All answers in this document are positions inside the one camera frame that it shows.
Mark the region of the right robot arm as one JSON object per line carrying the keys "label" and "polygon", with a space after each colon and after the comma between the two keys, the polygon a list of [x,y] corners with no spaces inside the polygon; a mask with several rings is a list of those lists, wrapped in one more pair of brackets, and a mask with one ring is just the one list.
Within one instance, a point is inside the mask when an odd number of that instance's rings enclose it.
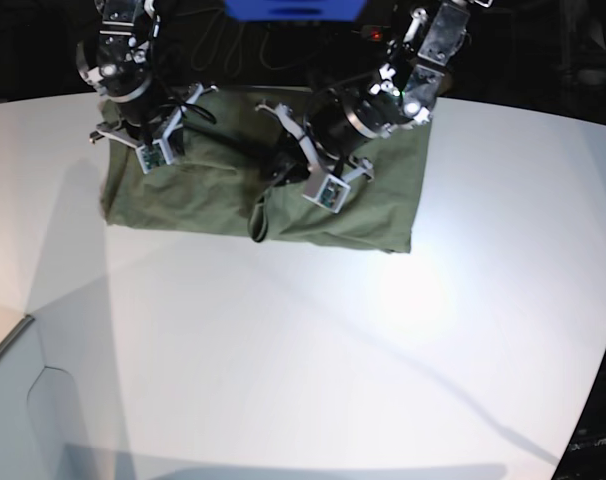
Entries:
{"label": "right robot arm", "polygon": [[216,87],[200,83],[170,87],[155,59],[162,18],[153,1],[98,1],[100,25],[93,40],[76,47],[81,79],[116,110],[90,133],[134,151],[143,173],[173,165],[181,154],[183,117],[216,118],[197,101]]}

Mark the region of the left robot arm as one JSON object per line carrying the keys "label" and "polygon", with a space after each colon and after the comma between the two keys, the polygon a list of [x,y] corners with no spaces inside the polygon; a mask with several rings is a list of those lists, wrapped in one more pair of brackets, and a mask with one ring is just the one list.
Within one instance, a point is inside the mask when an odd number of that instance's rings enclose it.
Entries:
{"label": "left robot arm", "polygon": [[310,89],[300,112],[284,101],[256,109],[281,128],[260,167],[272,188],[303,187],[304,198],[332,213],[354,184],[376,177],[367,146],[428,125],[449,66],[480,1],[402,1],[386,26],[319,23],[303,36],[313,50],[294,70]]}

